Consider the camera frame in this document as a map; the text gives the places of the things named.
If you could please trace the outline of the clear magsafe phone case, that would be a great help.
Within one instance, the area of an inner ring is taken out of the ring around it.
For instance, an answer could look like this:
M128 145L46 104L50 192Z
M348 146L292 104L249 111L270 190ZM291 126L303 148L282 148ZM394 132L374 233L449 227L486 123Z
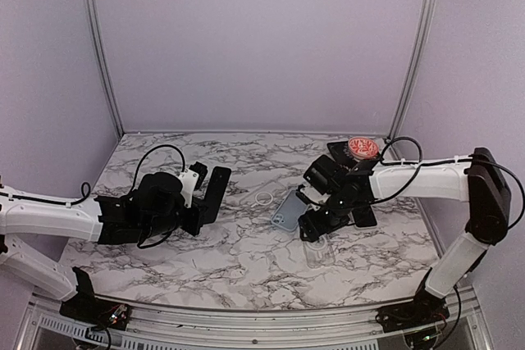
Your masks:
M332 266L335 263L335 254L331 241L323 235L316 242L303 242L304 255L307 266L312 269Z

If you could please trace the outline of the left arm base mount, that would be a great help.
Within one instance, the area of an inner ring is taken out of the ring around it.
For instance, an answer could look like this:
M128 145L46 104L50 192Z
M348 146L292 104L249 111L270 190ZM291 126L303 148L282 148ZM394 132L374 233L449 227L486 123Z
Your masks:
M73 267L72 270L77 279L76 294L62 302L59 313L95 325L101 330L108 328L124 331L130 317L130 305L96 297L89 275L78 267Z

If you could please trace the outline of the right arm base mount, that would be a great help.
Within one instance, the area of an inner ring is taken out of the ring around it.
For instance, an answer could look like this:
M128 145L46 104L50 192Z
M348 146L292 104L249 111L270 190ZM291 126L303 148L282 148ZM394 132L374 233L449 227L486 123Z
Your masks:
M398 302L377 309L376 323L381 325L384 333L446 321L450 317L445 299L438 298L426 291L425 285L429 275L430 271L425 274L410 301Z

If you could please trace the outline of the pink smartphone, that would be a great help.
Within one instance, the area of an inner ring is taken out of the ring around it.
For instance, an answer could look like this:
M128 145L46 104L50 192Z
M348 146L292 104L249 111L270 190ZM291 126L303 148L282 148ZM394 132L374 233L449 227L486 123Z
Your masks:
M213 168L203 200L202 220L205 225L216 221L230 177L230 168L222 166Z

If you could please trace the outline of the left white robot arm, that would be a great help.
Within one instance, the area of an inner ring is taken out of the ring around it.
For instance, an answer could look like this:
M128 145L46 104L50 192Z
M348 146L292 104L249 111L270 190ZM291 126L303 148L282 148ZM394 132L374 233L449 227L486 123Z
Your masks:
M184 170L146 174L120 196L83 196L76 201L1 190L1 264L56 300L71 302L86 321L103 315L89 275L78 267L59 265L24 243L20 234L81 239L98 245L134 244L154 248L176 230L196 236L218 215L230 173L214 169L203 198L195 196L202 175Z

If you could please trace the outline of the blue phone case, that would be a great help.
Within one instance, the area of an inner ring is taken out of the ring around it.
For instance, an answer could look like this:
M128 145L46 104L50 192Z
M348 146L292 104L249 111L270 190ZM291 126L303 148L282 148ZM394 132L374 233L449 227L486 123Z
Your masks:
M291 189L283 202L272 215L270 222L280 230L294 232L299 226L299 218L308 210L308 205Z

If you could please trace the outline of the black smartphone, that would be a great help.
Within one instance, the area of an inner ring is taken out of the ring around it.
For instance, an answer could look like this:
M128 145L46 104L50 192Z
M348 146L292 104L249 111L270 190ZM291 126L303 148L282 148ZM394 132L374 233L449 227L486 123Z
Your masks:
M357 228L368 229L377 226L377 219L370 206L353 209L352 217Z

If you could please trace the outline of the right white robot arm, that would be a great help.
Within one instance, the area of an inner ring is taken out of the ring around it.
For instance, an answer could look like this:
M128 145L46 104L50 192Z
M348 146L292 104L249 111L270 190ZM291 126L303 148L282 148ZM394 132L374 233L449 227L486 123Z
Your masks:
M501 171L486 148L440 161L361 160L350 169L322 155L304 175L322 200L298 219L301 237L316 242L349 220L360 226L359 211L397 197L466 202L469 219L463 233L429 270L406 307L406 316L422 324L437 312L438 299L452 291L489 247L506 237L511 192Z

